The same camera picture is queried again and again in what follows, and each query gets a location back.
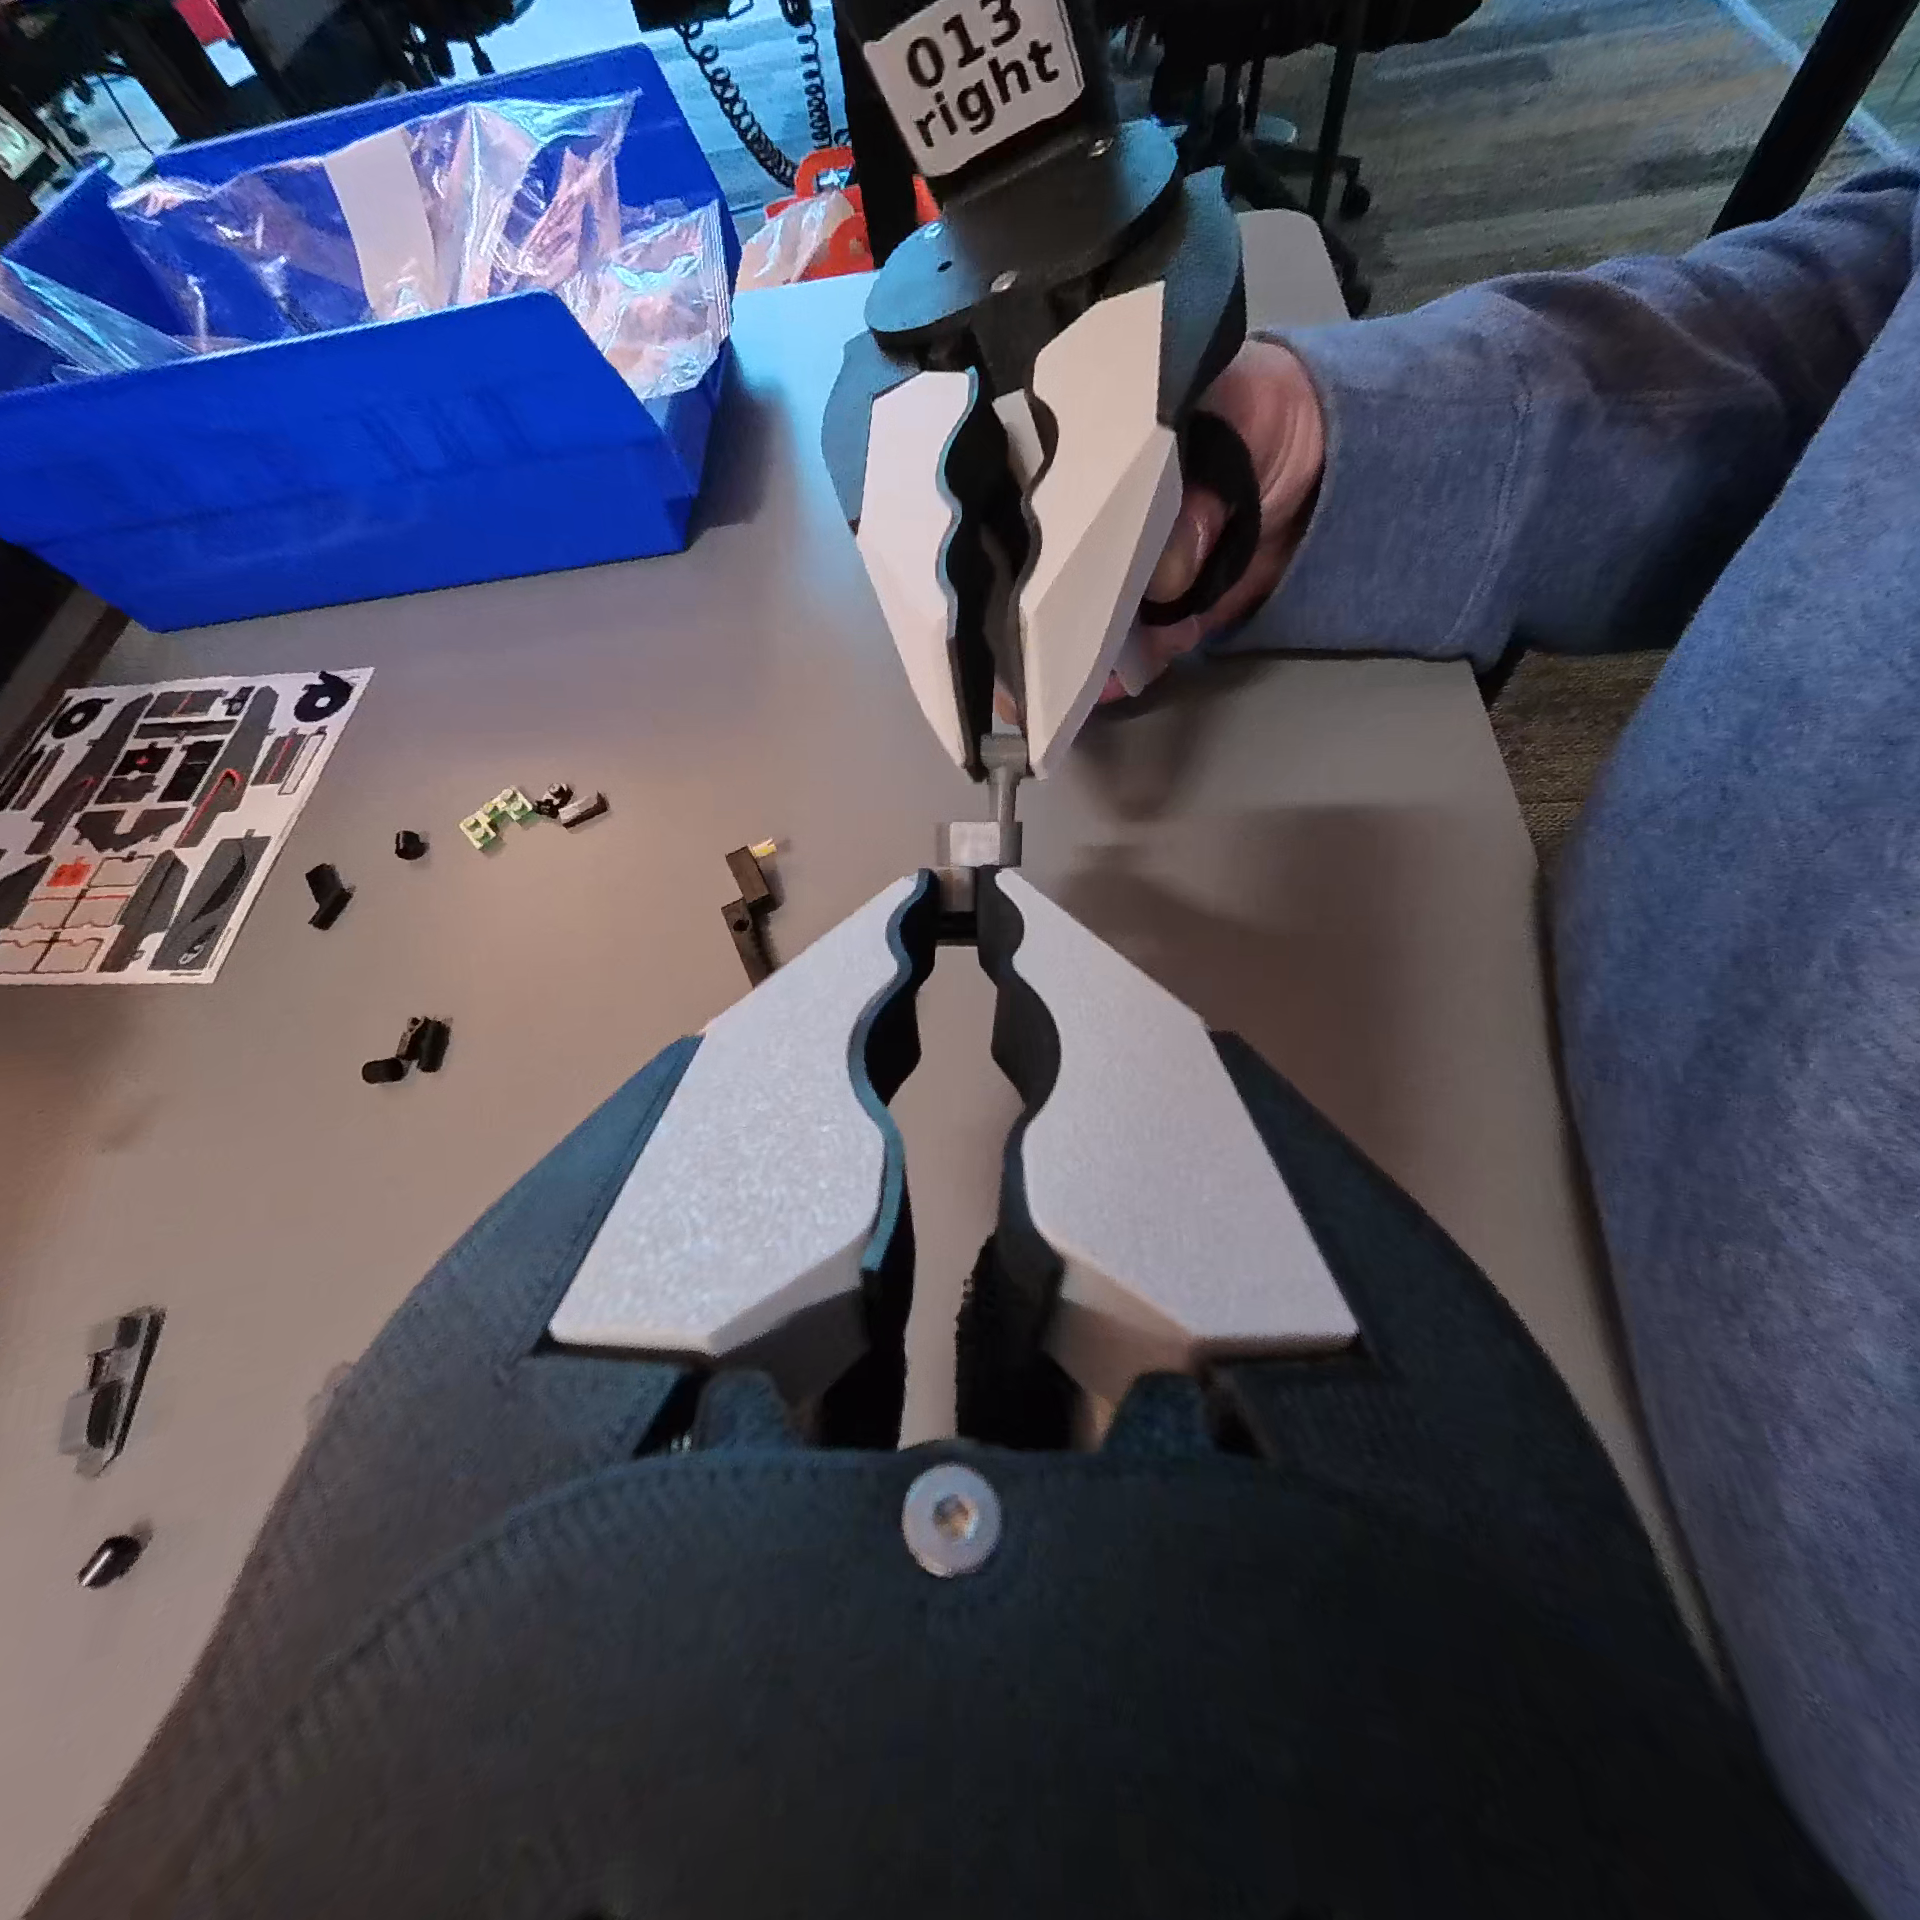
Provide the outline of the black metal pole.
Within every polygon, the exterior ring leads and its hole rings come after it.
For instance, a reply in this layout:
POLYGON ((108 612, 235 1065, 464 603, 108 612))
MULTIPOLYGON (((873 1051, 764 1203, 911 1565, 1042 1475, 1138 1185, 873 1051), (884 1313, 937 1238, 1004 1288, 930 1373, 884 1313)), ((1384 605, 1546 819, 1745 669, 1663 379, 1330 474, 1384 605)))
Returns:
POLYGON ((1787 61, 1791 81, 1713 233, 1772 221, 1806 194, 1840 134, 1870 118, 1868 88, 1916 19, 1916 3, 1833 3, 1802 49, 1776 32, 1759 4, 1721 9, 1787 61))

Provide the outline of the blue storage bin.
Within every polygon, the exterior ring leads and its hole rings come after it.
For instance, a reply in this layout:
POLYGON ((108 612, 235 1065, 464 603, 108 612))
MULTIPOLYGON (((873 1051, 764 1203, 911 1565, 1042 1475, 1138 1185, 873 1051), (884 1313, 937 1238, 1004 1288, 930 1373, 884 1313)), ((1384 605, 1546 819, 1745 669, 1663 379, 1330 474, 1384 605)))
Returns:
POLYGON ((6 539, 156 633, 676 553, 732 342, 643 397, 559 293, 271 336, 241 261, 193 266, 214 352, 103 166, 6 250, 6 293, 161 340, 60 372, 6 315, 6 539))

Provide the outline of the black office chair base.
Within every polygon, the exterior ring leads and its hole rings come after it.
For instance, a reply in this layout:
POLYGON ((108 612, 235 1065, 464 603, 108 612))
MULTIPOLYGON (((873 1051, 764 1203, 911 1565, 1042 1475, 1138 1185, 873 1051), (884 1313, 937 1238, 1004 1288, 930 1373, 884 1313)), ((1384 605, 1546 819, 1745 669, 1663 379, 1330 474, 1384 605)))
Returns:
POLYGON ((1329 217, 1355 221, 1370 212, 1375 194, 1361 176, 1361 161, 1342 150, 1367 19, 1366 3, 1262 4, 1258 44, 1240 96, 1240 140, 1227 166, 1232 193, 1243 206, 1300 211, 1320 224, 1329 217), (1267 67, 1314 45, 1332 49, 1314 140, 1303 144, 1298 138, 1262 134, 1258 128, 1267 67))

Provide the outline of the lego sticker sheet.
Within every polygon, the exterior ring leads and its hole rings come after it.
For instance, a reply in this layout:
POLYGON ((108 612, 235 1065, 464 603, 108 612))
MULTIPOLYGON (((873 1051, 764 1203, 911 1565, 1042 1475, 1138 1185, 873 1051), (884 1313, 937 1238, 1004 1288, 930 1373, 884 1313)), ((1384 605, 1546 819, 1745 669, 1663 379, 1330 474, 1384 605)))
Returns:
POLYGON ((209 985, 370 666, 73 689, 3 778, 3 988, 209 985))

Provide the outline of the black lego gear rack assembly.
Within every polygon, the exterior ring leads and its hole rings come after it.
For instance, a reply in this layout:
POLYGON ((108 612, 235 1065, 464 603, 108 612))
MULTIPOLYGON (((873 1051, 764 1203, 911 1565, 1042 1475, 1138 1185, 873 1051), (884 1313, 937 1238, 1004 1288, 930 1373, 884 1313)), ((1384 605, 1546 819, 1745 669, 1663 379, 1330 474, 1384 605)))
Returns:
POLYGON ((769 941, 769 921, 782 904, 778 859, 779 843, 772 837, 728 853, 737 899, 726 904, 722 917, 753 990, 778 966, 769 941))

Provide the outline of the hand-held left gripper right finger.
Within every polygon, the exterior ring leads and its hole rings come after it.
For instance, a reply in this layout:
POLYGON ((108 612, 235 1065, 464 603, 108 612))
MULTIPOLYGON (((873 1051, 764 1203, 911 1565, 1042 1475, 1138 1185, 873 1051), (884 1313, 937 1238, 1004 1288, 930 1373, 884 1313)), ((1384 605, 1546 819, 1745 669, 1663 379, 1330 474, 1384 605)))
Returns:
POLYGON ((1070 1444, 1145 1377, 1359 1340, 1208 1022, 1016 872, 976 885, 993 1059, 1020 1096, 971 1277, 971 1434, 1070 1444))

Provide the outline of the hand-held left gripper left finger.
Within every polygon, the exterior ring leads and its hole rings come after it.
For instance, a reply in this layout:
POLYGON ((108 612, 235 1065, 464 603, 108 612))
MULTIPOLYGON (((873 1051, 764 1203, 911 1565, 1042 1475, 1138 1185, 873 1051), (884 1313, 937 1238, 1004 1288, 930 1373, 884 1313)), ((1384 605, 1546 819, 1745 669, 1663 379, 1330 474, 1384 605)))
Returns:
POLYGON ((940 885, 906 876, 712 1020, 547 1338, 766 1373, 831 1446, 895 1450, 914 1230, 895 1097, 940 885))

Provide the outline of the clear plastic bag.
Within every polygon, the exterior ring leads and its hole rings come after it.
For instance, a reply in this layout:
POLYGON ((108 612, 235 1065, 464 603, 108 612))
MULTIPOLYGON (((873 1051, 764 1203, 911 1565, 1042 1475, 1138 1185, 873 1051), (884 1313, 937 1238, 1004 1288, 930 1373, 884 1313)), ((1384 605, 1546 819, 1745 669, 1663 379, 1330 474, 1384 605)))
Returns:
POLYGON ((193 342, 9 259, 3 259, 3 324, 7 336, 47 349, 60 378, 140 372, 196 356, 193 342))
POLYGON ((112 194, 171 331, 201 352, 553 296, 638 401, 694 392, 729 340, 712 196, 628 193, 638 91, 423 113, 239 176, 112 194))

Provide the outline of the person's torso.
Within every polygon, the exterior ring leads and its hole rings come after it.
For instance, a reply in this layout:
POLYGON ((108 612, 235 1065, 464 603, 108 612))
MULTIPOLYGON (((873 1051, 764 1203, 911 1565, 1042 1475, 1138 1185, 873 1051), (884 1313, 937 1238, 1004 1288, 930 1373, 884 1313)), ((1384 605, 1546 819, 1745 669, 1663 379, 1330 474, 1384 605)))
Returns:
POLYGON ((1916 329, 1623 733, 1558 961, 1649 1435, 1799 1818, 1916 1916, 1916 329))

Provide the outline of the grey lego panel piece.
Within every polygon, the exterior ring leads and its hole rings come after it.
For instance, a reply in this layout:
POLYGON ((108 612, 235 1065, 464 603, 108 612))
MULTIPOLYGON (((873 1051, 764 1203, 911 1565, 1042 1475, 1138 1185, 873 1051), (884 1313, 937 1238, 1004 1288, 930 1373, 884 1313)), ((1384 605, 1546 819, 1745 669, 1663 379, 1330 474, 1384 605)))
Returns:
POLYGON ((66 1398, 58 1451, 95 1482, 122 1457, 164 1326, 162 1307, 135 1307, 86 1338, 86 1380, 66 1398))

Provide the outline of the clear bag of orange parts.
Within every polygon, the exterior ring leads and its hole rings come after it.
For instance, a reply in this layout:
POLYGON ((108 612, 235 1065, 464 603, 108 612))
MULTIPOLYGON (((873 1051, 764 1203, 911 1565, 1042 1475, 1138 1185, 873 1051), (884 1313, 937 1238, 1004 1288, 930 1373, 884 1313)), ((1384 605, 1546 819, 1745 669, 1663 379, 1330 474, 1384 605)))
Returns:
POLYGON ((801 161, 786 198, 742 244, 735 293, 764 293, 879 270, 850 144, 801 161))

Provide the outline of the grey lego cross connector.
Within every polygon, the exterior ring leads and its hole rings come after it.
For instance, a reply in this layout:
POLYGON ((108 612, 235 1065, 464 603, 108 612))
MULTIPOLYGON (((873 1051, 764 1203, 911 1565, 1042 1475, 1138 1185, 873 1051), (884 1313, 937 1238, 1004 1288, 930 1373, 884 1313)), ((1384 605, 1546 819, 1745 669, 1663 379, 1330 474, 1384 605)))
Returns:
POLYGON ((969 940, 980 883, 990 874, 1022 869, 1025 829, 1020 824, 961 821, 945 824, 935 837, 930 874, 940 917, 947 928, 958 928, 958 940, 969 940))

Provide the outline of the person's right hand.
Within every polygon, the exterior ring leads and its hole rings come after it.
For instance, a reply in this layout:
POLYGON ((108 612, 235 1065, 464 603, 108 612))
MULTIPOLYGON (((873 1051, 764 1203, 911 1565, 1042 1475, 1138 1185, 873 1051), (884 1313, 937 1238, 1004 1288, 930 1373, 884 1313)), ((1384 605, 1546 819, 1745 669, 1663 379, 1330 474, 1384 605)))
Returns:
POLYGON ((1322 401, 1303 360, 1287 345, 1255 336, 1200 401, 1247 448, 1258 506, 1234 509, 1190 478, 1145 600, 1169 605, 1195 590, 1199 577, 1238 523, 1255 530, 1255 548, 1240 578, 1209 609, 1180 622, 1143 629, 1143 684, 1180 659, 1238 636, 1281 590, 1323 480, 1329 433, 1322 401))

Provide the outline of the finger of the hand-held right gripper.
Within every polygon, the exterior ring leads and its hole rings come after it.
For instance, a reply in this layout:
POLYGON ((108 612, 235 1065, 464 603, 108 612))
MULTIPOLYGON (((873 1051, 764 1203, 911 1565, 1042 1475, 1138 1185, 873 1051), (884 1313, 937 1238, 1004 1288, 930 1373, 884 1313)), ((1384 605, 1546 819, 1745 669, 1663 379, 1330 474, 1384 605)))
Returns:
POLYGON ((1020 498, 1026 553, 1004 636, 1036 780, 1060 771, 1108 684, 1180 508, 1177 436, 1161 420, 1163 309, 1159 280, 1094 301, 1025 387, 1051 436, 1020 498))
POLYGON ((988 773, 996 563, 985 496, 1002 478, 979 376, 914 372, 871 402, 855 544, 911 690, 947 756, 988 773))

